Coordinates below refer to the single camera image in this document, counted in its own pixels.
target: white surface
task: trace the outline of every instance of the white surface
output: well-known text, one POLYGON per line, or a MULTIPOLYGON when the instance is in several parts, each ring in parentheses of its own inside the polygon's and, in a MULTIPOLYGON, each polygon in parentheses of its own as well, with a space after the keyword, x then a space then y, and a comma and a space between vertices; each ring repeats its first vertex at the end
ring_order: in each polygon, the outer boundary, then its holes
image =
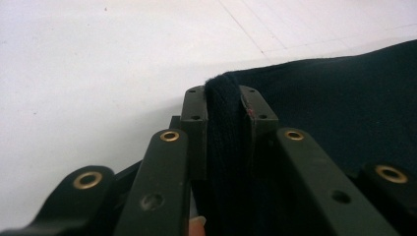
POLYGON ((72 171, 142 159, 217 74, 416 38, 414 0, 0 1, 0 231, 72 171))

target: dark fabric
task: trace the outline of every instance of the dark fabric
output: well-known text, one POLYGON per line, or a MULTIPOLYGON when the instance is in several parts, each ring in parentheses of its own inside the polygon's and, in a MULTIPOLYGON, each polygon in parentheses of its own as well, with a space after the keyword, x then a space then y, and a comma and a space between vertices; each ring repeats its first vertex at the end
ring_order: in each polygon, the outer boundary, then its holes
POLYGON ((268 190, 242 161, 239 85, 257 89, 282 126, 311 134, 346 172, 389 161, 417 174, 417 41, 228 72, 206 83, 209 179, 223 235, 279 234, 268 190))

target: hole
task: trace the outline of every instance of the hole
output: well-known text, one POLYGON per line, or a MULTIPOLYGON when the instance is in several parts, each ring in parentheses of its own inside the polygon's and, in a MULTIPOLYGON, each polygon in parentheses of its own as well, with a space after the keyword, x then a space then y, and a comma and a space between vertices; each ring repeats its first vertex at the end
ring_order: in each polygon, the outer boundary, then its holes
POLYGON ((351 202, 350 197, 338 190, 331 192, 331 197, 340 204, 349 204, 351 202))
POLYGON ((408 182, 408 178, 401 171, 388 166, 388 165, 377 165, 375 171, 387 181, 395 184, 405 184, 408 182))
POLYGON ((287 131, 285 133, 286 138, 293 141, 301 141, 304 139, 304 136, 298 131, 287 131))
POLYGON ((393 172, 392 170, 385 169, 385 170, 383 170, 383 172, 386 176, 389 176, 389 177, 392 177, 392 178, 399 178, 398 173, 393 172))
POLYGON ((102 175, 99 172, 91 171, 86 172, 84 174, 79 175, 74 180, 74 188, 85 190, 94 187, 97 185, 102 179, 102 175))
POLYGON ((180 138, 180 134, 173 131, 167 131, 160 135, 160 138, 166 142, 174 142, 180 138))
POLYGON ((149 194, 142 198, 141 208, 144 211, 156 210, 162 207, 164 203, 163 196, 160 194, 149 194))
POLYGON ((95 180, 95 176, 88 175, 88 176, 83 177, 80 180, 80 183, 83 184, 83 185, 87 185, 87 184, 90 184, 90 183, 94 182, 94 180, 95 180))

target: finger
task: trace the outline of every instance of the finger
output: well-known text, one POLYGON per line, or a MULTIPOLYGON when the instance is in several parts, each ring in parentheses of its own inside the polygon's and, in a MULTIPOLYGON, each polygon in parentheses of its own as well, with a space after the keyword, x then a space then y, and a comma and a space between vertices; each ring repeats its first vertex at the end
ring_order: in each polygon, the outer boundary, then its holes
POLYGON ((206 218, 204 216, 198 216, 190 219, 188 227, 189 236, 206 236, 205 224, 206 218))

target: metal grommet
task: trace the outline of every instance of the metal grommet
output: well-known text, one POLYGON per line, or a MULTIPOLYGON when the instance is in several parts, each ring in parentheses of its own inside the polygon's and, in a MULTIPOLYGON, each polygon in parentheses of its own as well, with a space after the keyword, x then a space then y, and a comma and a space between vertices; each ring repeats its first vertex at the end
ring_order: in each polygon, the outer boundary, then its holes
POLYGON ((384 179, 395 183, 395 184, 405 184, 408 181, 406 175, 401 171, 387 165, 377 165, 375 171, 384 179))
POLYGON ((174 142, 180 138, 180 134, 174 131, 167 131, 160 135, 160 138, 166 142, 174 142))
POLYGON ((304 140, 303 134, 301 134, 298 131, 287 131, 287 132, 285 132, 285 137, 290 139, 290 140, 293 140, 293 141, 304 140))
POLYGON ((97 185, 101 181, 102 178, 103 176, 101 175, 100 172, 90 171, 90 172, 86 172, 84 174, 79 175, 74 180, 73 185, 74 185, 74 188, 76 189, 80 189, 80 190, 89 189, 97 185))

